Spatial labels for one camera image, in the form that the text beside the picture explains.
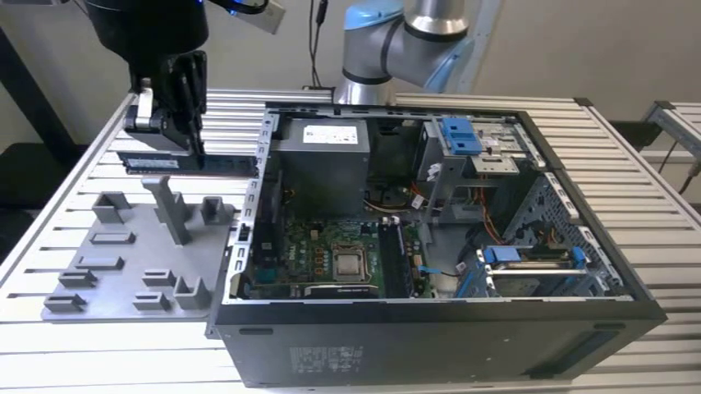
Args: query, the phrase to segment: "black cable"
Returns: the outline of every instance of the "black cable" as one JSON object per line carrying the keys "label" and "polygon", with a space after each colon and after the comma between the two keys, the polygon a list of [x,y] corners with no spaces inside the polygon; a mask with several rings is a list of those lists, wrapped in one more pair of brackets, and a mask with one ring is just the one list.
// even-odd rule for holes
{"label": "black cable", "polygon": [[73,4],[76,4],[76,7],[80,9],[80,11],[83,12],[83,14],[89,18],[89,16],[88,16],[88,11],[85,11],[85,8],[83,8],[83,6],[81,6],[80,3],[77,2],[77,0],[73,0]]}
{"label": "black cable", "polygon": [[478,247],[475,246],[475,244],[473,243],[474,242],[474,238],[477,237],[477,235],[481,233],[482,231],[482,224],[479,223],[478,225],[474,225],[471,226],[466,233],[465,233],[465,244],[462,246],[462,249],[461,251],[458,252],[458,261],[457,263],[461,263],[462,259],[465,258],[465,256],[467,256],[467,253],[470,253],[471,250],[477,250]]}
{"label": "black cable", "polygon": [[314,36],[314,74],[316,75],[316,83],[319,86],[323,86],[320,83],[319,72],[316,71],[316,51],[319,50],[319,32],[320,26],[326,21],[326,11],[328,10],[328,0],[319,1],[319,9],[316,10],[316,34]]}
{"label": "black cable", "polygon": [[445,271],[442,271],[439,269],[427,268],[425,266],[422,266],[418,270],[419,270],[419,272],[427,273],[427,274],[439,274],[439,275],[445,275],[446,277],[461,277],[461,275],[458,273],[446,273]]}
{"label": "black cable", "polygon": [[660,169],[657,170],[658,173],[661,173],[661,170],[665,168],[665,164],[668,164],[669,156],[672,156],[672,152],[674,151],[674,148],[677,147],[677,141],[672,144],[672,147],[669,148],[668,156],[665,156],[665,159],[661,161]]}
{"label": "black cable", "polygon": [[692,183],[692,179],[693,179],[693,176],[686,177],[686,180],[684,181],[684,185],[681,185],[680,195],[682,195],[684,192],[686,191],[686,188],[689,187],[689,184]]}
{"label": "black cable", "polygon": [[312,55],[312,71],[314,71],[314,77],[316,78],[316,85],[320,87],[323,84],[320,83],[319,78],[319,72],[316,71],[316,51],[319,49],[319,30],[320,25],[316,25],[316,34],[314,36],[314,55]]}
{"label": "black cable", "polygon": [[316,79],[314,77],[314,0],[308,2],[308,31],[307,31],[307,42],[308,42],[308,60],[311,61],[311,86],[316,86]]}

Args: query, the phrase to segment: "gray plastic holder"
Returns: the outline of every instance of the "gray plastic holder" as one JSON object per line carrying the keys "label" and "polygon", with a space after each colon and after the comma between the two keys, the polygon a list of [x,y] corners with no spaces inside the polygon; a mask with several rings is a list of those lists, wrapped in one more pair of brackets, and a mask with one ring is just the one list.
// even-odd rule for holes
{"label": "gray plastic holder", "polygon": [[211,290],[223,272],[234,207],[207,197],[202,204],[178,208],[182,198],[178,194],[172,198],[171,208],[182,209],[175,217],[184,218],[190,236],[183,245],[175,244],[162,223],[160,206],[128,204],[120,193],[100,195],[93,206],[97,220],[45,298],[44,320],[207,318]]}

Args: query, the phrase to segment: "slotted aluminum workbench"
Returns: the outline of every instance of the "slotted aluminum workbench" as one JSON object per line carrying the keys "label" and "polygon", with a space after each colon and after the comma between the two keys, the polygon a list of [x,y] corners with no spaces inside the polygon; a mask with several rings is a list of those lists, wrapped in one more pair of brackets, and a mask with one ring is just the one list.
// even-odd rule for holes
{"label": "slotted aluminum workbench", "polygon": [[[251,153],[264,101],[326,102],[327,93],[210,92],[210,152]],[[57,271],[69,264],[92,221],[96,195],[121,190],[152,202],[115,151],[144,150],[120,130],[128,98],[0,266],[0,387],[39,392],[152,393],[244,390],[227,351],[204,339],[204,323],[49,324],[40,320]],[[701,392],[701,218],[664,183],[600,113],[571,99],[402,94],[401,105],[526,110],[582,189],[669,321],[571,383],[318,388],[318,392]],[[171,188],[198,202],[220,195],[242,206],[246,181],[175,176]],[[304,392],[275,389],[268,392]]]}
{"label": "slotted aluminum workbench", "polygon": [[645,116],[701,160],[701,103],[658,101]]}

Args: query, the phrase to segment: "blue plastic clip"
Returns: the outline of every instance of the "blue plastic clip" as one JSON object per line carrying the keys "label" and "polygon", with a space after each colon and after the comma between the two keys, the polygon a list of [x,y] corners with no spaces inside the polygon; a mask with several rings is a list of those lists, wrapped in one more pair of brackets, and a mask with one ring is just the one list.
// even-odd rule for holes
{"label": "blue plastic clip", "polygon": [[442,133],[450,143],[451,154],[481,154],[482,143],[474,134],[471,122],[462,117],[442,119]]}
{"label": "blue plastic clip", "polygon": [[586,262],[587,262],[587,256],[583,253],[583,250],[579,246],[575,246],[571,248],[571,258],[574,259],[575,265],[574,267],[577,269],[582,269]]}
{"label": "blue plastic clip", "polygon": [[425,265],[418,267],[418,271],[421,271],[422,273],[442,273],[439,269],[429,268]]}
{"label": "blue plastic clip", "polygon": [[514,246],[490,246],[483,251],[487,264],[521,261],[518,249]]}

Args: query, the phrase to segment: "cable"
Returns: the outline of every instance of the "cable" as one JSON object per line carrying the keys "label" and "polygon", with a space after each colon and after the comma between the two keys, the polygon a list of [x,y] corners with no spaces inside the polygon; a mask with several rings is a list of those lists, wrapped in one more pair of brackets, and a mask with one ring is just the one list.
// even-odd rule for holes
{"label": "cable", "polygon": [[461,277],[461,275],[458,275],[458,274],[446,273],[445,271],[442,271],[442,270],[439,270],[437,268],[429,268],[425,265],[418,267],[418,271],[421,271],[422,273],[435,273],[435,274],[439,274],[439,275],[445,275],[447,277]]}
{"label": "cable", "polygon": [[665,168],[665,164],[668,164],[669,156],[672,156],[672,152],[674,151],[674,148],[677,147],[677,141],[672,144],[672,147],[669,148],[668,156],[665,156],[665,159],[661,161],[660,169],[657,170],[658,173],[661,173],[661,170]]}
{"label": "cable", "polygon": [[80,11],[83,12],[83,14],[89,18],[88,11],[85,10],[85,8],[83,8],[83,6],[81,6],[80,3],[77,2],[77,0],[73,0],[73,4],[76,4],[76,7],[80,9]]}
{"label": "cable", "polygon": [[316,51],[319,50],[319,30],[320,30],[320,25],[316,25],[316,33],[314,35],[314,55],[312,55],[312,71],[314,71],[314,77],[316,78],[316,85],[320,87],[323,86],[323,84],[320,83],[320,78],[319,78],[319,72],[316,71]]}
{"label": "cable", "polygon": [[399,213],[399,212],[409,212],[410,209],[387,209],[387,208],[381,208],[375,205],[373,205],[366,199],[363,200],[365,204],[371,207],[375,211],[378,212],[383,212],[383,213]]}
{"label": "cable", "polygon": [[680,195],[682,195],[684,192],[686,191],[686,188],[689,187],[689,184],[692,183],[692,179],[693,179],[692,175],[686,177],[686,180],[684,181],[684,185],[681,185]]}
{"label": "cable", "polygon": [[485,188],[479,188],[479,203],[482,205],[482,219],[485,221],[485,230],[487,234],[490,235],[494,242],[497,242],[499,245],[503,245],[503,241],[501,241],[501,236],[498,236],[497,228],[494,227],[494,222],[491,221],[490,214],[486,209],[486,198],[485,198]]}
{"label": "cable", "polygon": [[314,0],[308,3],[308,31],[307,31],[307,42],[308,42],[308,60],[311,61],[311,86],[316,86],[315,79],[315,60],[314,60],[314,37],[312,37],[312,26],[314,26]]}
{"label": "cable", "polygon": [[409,209],[409,206],[406,205],[406,203],[403,204],[383,204],[379,200],[371,200],[371,199],[365,199],[369,204],[373,204],[375,207],[379,207],[379,208],[383,208],[383,209],[391,209],[391,208],[403,208],[403,209]]}
{"label": "cable", "polygon": [[421,196],[423,197],[423,195],[421,194],[421,190],[418,189],[418,186],[417,186],[417,184],[414,183],[414,181],[411,181],[411,187],[410,187],[410,190],[411,190],[414,193],[417,193],[418,195],[421,195]]}

